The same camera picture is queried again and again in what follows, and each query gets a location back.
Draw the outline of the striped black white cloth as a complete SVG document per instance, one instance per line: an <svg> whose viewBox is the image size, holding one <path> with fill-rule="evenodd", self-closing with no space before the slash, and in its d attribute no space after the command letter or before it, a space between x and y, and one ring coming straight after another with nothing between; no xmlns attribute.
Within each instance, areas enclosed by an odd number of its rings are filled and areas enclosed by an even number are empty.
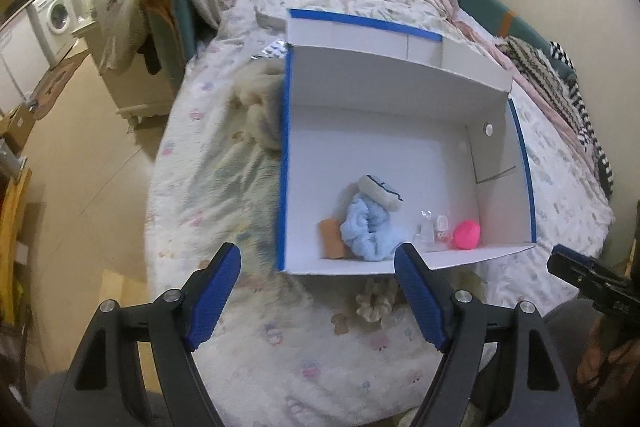
<svg viewBox="0 0 640 427"><path fill-rule="evenodd" d="M501 39L497 48L510 58L523 78L570 128L570 136L579 143L579 150L584 153L605 197L611 199L613 170L594 132L577 80L562 79L543 50L518 37Z"/></svg>

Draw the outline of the white washing machine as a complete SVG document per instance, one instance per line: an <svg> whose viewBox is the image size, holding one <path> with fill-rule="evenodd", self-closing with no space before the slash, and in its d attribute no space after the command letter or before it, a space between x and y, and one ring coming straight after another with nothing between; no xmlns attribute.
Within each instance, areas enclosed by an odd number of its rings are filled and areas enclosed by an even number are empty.
<svg viewBox="0 0 640 427"><path fill-rule="evenodd" d="M50 66L58 65L76 42L77 16L72 0L32 0L27 12Z"/></svg>

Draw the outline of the white cardboard box blue edges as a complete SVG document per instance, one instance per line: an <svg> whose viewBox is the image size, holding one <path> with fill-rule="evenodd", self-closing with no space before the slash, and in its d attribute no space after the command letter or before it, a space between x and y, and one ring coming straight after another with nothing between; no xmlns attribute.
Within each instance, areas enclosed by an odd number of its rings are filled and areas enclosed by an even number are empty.
<svg viewBox="0 0 640 427"><path fill-rule="evenodd" d="M424 255L432 269L528 251L535 199L511 75L431 31L291 10L286 18L277 265L294 275L372 275L390 261L323 257L319 223L343 219L364 174L399 192L412 241L421 212L480 224L470 251Z"/></svg>

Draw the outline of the white patterned bed sheet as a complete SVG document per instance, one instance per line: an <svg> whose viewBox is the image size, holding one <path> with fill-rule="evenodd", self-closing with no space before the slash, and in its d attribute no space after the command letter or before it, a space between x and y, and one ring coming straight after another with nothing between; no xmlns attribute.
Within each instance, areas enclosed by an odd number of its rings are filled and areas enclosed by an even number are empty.
<svg viewBox="0 0 640 427"><path fill-rule="evenodd" d="M496 306L575 296L555 245L596 257L614 220L578 147L456 0L234 0L186 68L155 159L145 259L154 294L225 243L241 273L194 361L228 426L360 426L417 407L440 355L397 299L395 254L332 260L362 176L400 196L390 246L428 218L480 224L427 251Z"/></svg>

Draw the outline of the cardboard box on floor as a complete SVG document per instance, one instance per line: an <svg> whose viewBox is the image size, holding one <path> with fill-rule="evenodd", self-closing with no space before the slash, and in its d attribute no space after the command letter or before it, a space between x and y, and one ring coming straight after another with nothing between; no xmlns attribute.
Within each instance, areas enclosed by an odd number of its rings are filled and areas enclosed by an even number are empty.
<svg viewBox="0 0 640 427"><path fill-rule="evenodd" d="M1 138L14 154L23 150L35 122L34 115L25 103L1 118Z"/></svg>

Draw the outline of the light blue fluffy sock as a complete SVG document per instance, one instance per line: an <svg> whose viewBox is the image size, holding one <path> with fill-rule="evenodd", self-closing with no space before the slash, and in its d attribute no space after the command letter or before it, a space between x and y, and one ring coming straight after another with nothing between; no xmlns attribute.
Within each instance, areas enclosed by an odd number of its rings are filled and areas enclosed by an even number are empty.
<svg viewBox="0 0 640 427"><path fill-rule="evenodd" d="M404 200L397 190L373 174L360 176L358 191L347 207L340 225L341 239L350 252L367 262L392 259L402 243L393 226L392 214Z"/></svg>

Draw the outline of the green chair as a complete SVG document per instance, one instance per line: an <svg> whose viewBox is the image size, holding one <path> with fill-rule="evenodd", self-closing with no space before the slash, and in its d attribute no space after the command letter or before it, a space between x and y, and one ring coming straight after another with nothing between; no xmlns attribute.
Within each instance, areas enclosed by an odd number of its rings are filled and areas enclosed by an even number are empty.
<svg viewBox="0 0 640 427"><path fill-rule="evenodd" d="M173 94L180 90L186 65L203 44L209 44L217 31L198 14L191 0L141 0L150 35L140 48L152 42L157 69L166 77Z"/></svg>

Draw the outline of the cream scrunchie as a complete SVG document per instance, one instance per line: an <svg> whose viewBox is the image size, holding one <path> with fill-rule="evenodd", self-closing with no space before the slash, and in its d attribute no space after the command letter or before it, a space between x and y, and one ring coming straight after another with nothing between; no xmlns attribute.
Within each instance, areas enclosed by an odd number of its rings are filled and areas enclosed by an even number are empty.
<svg viewBox="0 0 640 427"><path fill-rule="evenodd" d="M363 291L356 296L356 313L367 323L378 323L392 313L397 294L395 277L367 279Z"/></svg>

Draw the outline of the pink ball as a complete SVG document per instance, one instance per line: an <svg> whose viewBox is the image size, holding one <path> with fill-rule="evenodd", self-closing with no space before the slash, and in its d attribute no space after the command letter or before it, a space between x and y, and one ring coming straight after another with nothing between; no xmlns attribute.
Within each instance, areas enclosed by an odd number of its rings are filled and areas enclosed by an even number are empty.
<svg viewBox="0 0 640 427"><path fill-rule="evenodd" d="M480 224L474 220L465 220L454 229L452 243L457 249L470 251L480 243L480 236L482 236Z"/></svg>

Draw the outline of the orange brown sponge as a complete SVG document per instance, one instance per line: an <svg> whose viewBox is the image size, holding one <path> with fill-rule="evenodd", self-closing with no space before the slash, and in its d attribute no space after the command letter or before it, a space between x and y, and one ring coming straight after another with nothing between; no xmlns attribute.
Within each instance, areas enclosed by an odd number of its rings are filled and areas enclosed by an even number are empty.
<svg viewBox="0 0 640 427"><path fill-rule="evenodd" d="M347 247L342 239L340 222L334 218L324 219L319 223L319 232L323 257L337 260L347 256Z"/></svg>

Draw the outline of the clear plastic wrapper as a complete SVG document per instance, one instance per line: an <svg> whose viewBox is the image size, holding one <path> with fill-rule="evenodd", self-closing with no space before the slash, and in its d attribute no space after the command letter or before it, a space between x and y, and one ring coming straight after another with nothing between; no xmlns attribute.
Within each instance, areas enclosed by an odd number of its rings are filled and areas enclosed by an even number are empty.
<svg viewBox="0 0 640 427"><path fill-rule="evenodd" d="M451 243L448 217L422 211L421 222L412 243L421 254L446 251Z"/></svg>

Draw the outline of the beige fluffy plush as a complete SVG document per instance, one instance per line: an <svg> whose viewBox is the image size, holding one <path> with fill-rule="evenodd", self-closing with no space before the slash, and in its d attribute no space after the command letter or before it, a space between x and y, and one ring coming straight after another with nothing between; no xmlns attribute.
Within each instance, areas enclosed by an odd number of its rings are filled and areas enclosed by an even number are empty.
<svg viewBox="0 0 640 427"><path fill-rule="evenodd" d="M281 150L284 62L253 58L233 76L232 101L244 114L243 132L264 150Z"/></svg>

